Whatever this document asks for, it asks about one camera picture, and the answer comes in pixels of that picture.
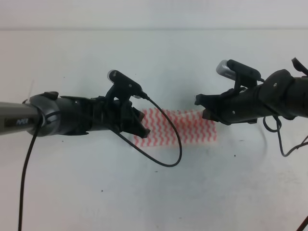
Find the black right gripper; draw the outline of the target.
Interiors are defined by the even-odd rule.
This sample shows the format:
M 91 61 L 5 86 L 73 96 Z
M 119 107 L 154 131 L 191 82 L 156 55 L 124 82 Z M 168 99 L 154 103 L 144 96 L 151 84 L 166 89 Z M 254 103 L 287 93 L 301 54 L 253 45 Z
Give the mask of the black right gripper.
M 195 97 L 195 105 L 205 109 L 202 118 L 225 125 L 236 123 L 256 123 L 261 117 L 270 115 L 270 110 L 259 98 L 260 87 L 249 88 L 237 94 L 231 90 L 220 95 L 198 94 Z

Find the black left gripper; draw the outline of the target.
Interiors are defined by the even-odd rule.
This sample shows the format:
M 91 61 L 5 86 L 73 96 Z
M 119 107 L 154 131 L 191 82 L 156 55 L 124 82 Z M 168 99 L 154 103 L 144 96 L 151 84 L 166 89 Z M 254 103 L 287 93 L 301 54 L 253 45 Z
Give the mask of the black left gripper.
M 126 132 L 142 139 L 147 138 L 150 130 L 141 122 L 145 114 L 132 108 L 129 100 L 99 96 L 82 98 L 62 96 L 69 100 L 74 109 L 68 114 L 77 118 L 77 127 L 69 135 L 85 135 L 89 131 L 111 130 L 116 133 Z

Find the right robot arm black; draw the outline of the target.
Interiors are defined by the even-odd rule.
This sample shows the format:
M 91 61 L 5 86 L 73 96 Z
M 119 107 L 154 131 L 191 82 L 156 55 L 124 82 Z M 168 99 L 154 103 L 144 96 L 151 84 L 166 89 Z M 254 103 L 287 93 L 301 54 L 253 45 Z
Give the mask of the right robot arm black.
M 203 119 L 225 125 L 254 124 L 258 118 L 282 116 L 287 120 L 308 116 L 308 70 L 296 58 L 294 68 L 303 74 L 293 77 L 286 69 L 268 78 L 235 60 L 223 60 L 216 72 L 234 81 L 234 87 L 219 95 L 198 94 L 195 105 L 204 107 Z

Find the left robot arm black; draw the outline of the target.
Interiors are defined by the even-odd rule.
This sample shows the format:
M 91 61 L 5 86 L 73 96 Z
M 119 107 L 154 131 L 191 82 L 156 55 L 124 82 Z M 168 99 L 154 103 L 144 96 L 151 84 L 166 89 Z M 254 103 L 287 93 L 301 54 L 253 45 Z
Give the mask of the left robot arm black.
M 0 133 L 27 131 L 39 137 L 82 136 L 90 131 L 111 130 L 146 138 L 149 129 L 141 121 L 144 113 L 128 99 L 59 96 L 50 91 L 22 103 L 0 104 Z

